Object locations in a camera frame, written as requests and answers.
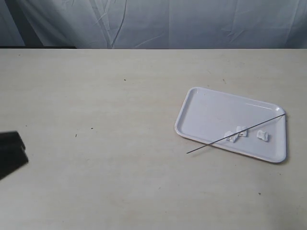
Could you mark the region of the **white cotton piece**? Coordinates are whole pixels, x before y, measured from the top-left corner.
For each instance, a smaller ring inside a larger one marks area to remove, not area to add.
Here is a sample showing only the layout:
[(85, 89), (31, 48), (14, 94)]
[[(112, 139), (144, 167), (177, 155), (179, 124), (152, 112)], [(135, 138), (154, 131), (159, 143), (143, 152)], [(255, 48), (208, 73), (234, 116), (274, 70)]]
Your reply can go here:
[(237, 138), (238, 138), (238, 134), (237, 133), (234, 133), (232, 131), (227, 131), (225, 134), (224, 134), (224, 138), (225, 140), (229, 141), (229, 142), (232, 142), (232, 143), (235, 143)]
[(257, 136), (258, 139), (261, 139), (261, 140), (263, 140), (265, 142), (268, 142), (268, 139), (269, 139), (268, 132), (262, 131), (262, 130), (258, 130), (256, 136)]
[(248, 131), (246, 126), (237, 126), (236, 127), (236, 132), (238, 133), (237, 135), (239, 137), (247, 137), (248, 136)]

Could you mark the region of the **thin metal skewer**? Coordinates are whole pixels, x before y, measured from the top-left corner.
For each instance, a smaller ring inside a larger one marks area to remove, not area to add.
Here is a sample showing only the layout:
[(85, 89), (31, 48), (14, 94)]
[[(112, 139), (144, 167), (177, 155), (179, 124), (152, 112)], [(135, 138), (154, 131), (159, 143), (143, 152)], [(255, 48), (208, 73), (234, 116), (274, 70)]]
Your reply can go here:
[[(263, 122), (261, 122), (261, 123), (258, 123), (258, 124), (256, 124), (256, 125), (253, 125), (253, 126), (250, 126), (250, 127), (247, 127), (247, 130), (253, 129), (253, 128), (258, 127), (258, 126), (261, 126), (261, 125), (263, 125), (263, 124), (265, 124), (265, 123), (268, 123), (268, 122), (270, 122), (270, 121), (272, 121), (272, 120), (274, 120), (274, 119), (280, 118), (280, 117), (285, 116), (285, 115), (286, 115), (286, 113), (283, 113), (283, 114), (278, 115), (278, 116), (276, 116), (276, 117), (273, 117), (273, 118), (271, 118), (271, 119), (269, 119), (269, 120), (263, 121)], [(221, 139), (218, 139), (218, 140), (213, 141), (213, 142), (211, 142), (211, 143), (205, 144), (205, 145), (203, 145), (203, 146), (201, 146), (201, 147), (198, 147), (198, 148), (196, 148), (196, 149), (190, 150), (190, 151), (188, 151), (186, 154), (190, 154), (190, 153), (192, 153), (192, 152), (195, 152), (195, 151), (200, 150), (200, 149), (202, 149), (202, 148), (205, 148), (205, 147), (207, 147), (207, 146), (212, 146), (213, 144), (215, 144), (215, 143), (217, 143), (217, 142), (220, 142), (220, 141), (222, 141), (222, 140), (225, 140), (225, 138), (223, 137), (223, 138), (221, 138)]]

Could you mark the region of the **white backdrop curtain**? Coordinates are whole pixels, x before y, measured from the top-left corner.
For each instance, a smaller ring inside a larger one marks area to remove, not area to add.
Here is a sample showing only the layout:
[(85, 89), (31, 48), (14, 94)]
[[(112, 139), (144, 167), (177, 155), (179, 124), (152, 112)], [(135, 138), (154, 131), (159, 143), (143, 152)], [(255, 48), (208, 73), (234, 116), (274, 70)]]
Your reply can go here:
[(2, 47), (307, 46), (304, 0), (3, 0)]

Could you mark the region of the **white plastic tray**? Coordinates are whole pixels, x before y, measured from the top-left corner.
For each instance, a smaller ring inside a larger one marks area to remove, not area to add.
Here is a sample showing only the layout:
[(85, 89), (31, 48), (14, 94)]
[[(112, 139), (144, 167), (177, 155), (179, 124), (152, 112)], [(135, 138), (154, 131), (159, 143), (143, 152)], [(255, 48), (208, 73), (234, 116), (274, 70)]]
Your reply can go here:
[[(272, 103), (194, 87), (183, 102), (175, 131), (184, 138), (208, 144), (223, 138), (227, 131), (236, 133), (237, 126), (251, 127), (283, 113), (283, 108)], [(268, 132), (268, 142), (257, 138), (258, 130)], [(222, 140), (213, 146), (271, 163), (286, 159), (285, 116), (247, 131), (248, 136), (238, 136), (235, 143)]]

